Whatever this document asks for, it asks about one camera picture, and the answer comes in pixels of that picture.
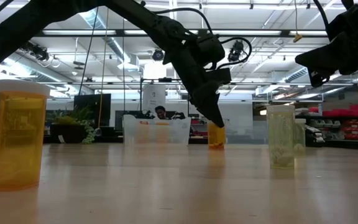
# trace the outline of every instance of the translucent cup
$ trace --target translucent cup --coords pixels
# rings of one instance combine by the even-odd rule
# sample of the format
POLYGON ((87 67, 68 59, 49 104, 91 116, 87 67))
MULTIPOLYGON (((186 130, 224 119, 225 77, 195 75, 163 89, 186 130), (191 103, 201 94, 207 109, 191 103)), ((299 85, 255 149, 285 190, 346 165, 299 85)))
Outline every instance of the translucent cup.
POLYGON ((49 93, 37 83, 0 80, 0 191, 39 184, 49 93))
POLYGON ((293 143, 296 156, 304 156, 306 154, 305 124, 306 119, 295 119, 293 143))
POLYGON ((224 149, 226 144, 226 128, 220 128, 208 121, 208 146, 210 149, 224 149))
POLYGON ((268 106, 268 148, 271 168, 293 169, 294 106, 268 106))

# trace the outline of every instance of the person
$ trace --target person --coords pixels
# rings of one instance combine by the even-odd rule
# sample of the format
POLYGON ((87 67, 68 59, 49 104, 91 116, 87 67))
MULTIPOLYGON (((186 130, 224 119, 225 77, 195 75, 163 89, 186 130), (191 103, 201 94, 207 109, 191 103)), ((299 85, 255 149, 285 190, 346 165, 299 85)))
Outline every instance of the person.
POLYGON ((157 114, 157 117, 160 119, 167 119, 167 117, 165 116, 165 108, 163 106, 158 106, 155 108, 155 113, 157 114))

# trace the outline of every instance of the wooden table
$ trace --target wooden table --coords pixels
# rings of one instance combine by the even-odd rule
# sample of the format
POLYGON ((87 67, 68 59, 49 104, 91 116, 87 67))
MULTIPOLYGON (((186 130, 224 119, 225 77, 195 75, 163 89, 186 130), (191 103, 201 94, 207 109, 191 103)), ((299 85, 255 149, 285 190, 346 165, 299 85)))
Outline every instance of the wooden table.
POLYGON ((0 223, 358 223, 358 150, 46 145, 37 189, 0 192, 0 223))

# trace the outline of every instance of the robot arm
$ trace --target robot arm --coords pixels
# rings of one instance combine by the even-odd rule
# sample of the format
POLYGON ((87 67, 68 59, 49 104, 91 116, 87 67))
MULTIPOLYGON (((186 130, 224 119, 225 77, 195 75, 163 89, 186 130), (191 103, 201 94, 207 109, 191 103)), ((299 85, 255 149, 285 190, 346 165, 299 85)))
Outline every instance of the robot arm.
POLYGON ((358 71, 358 4, 353 0, 342 0, 342 3, 347 11, 329 24, 324 10, 319 8, 330 43, 295 58, 297 63, 308 68, 313 87, 328 82, 337 70, 342 75, 358 71))
POLYGON ((0 63, 47 25, 106 6, 144 30, 166 52, 164 63, 172 63, 188 90, 190 102, 200 113, 223 127, 216 91, 219 85, 231 81, 230 71, 228 68, 208 72, 204 69, 208 63, 216 64, 225 56, 218 36, 199 37, 179 22, 158 16, 144 5, 134 0, 31 0, 0 24, 0 63))

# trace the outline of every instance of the potted plant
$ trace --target potted plant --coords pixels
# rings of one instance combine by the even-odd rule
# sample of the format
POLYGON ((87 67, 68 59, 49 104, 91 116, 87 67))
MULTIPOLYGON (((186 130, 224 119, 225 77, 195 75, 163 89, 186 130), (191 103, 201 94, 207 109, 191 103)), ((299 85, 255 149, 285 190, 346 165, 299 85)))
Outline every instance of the potted plant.
POLYGON ((65 143, 91 144, 94 141, 94 129, 90 126, 88 107, 66 111, 56 115, 50 126, 50 134, 56 140, 65 143))

